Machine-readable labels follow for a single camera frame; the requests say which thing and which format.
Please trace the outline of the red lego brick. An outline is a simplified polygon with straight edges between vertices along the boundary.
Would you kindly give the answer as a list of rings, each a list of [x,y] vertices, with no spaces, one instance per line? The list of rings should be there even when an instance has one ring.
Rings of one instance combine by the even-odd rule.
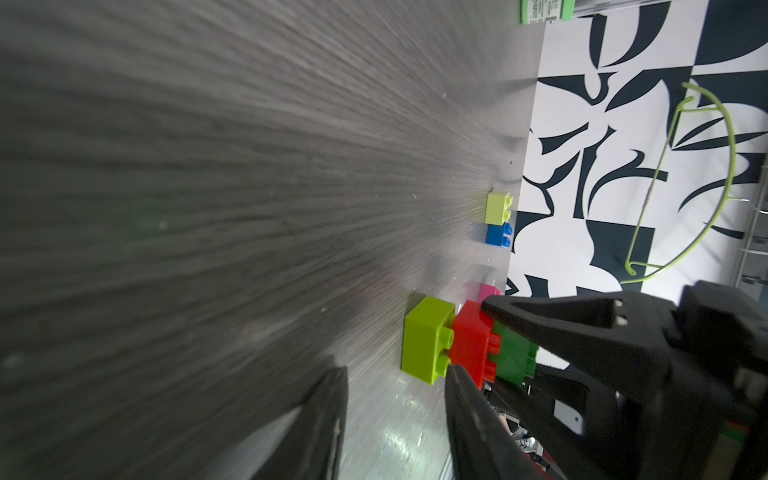
[[[467,301],[451,326],[453,345],[449,352],[452,365],[465,368],[473,383],[483,390],[486,382],[496,379],[497,365],[489,358],[500,352],[501,336],[493,331],[494,320],[485,313],[481,304]]]

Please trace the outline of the lime lego brick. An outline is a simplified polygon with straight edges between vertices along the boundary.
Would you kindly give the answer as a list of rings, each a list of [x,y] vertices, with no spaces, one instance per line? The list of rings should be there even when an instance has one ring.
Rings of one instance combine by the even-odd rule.
[[[431,296],[421,299],[404,319],[401,370],[429,385],[444,377],[451,364],[455,317],[454,304]]]

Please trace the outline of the yellow-green lego brick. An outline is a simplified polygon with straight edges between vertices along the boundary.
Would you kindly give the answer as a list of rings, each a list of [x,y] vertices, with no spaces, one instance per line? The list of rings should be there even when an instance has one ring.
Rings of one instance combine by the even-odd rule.
[[[487,195],[484,222],[501,226],[511,218],[513,196],[503,191],[491,191]]]

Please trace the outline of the green lego brick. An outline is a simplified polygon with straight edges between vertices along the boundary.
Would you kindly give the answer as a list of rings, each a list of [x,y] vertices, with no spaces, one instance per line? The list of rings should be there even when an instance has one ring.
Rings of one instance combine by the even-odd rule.
[[[499,322],[493,332],[501,337],[499,352],[490,356],[497,366],[496,378],[523,386],[535,376],[539,346]]]

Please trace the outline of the blue lego brick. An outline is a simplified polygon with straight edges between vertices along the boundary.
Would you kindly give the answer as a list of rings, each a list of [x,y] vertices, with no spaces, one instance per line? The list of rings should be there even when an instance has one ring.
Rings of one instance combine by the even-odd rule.
[[[487,226],[485,243],[507,250],[511,249],[514,229],[509,223]]]

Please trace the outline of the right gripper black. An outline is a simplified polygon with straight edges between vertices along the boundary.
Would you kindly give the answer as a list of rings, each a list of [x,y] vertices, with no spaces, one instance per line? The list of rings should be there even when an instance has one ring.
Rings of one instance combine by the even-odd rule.
[[[743,292],[699,281],[678,303],[490,296],[482,310],[594,378],[539,365],[524,386],[491,384],[563,478],[766,478],[767,317]]]

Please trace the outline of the pink lego brick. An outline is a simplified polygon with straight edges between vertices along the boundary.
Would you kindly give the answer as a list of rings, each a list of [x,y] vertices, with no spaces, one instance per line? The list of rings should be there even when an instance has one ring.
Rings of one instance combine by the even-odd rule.
[[[496,288],[495,286],[488,285],[488,284],[481,284],[479,287],[478,297],[477,301],[479,303],[482,303],[485,301],[488,297],[491,296],[502,296],[503,292]]]

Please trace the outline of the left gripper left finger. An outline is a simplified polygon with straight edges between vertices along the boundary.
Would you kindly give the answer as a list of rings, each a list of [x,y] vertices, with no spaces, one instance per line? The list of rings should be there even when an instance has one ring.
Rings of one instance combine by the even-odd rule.
[[[255,479],[336,479],[341,466],[348,405],[348,370],[328,370]]]

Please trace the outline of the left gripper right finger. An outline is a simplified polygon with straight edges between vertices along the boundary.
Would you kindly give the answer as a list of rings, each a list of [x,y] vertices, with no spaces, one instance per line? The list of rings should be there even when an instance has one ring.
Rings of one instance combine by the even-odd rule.
[[[544,473],[515,445],[462,366],[445,376],[445,406],[457,479],[543,479]]]

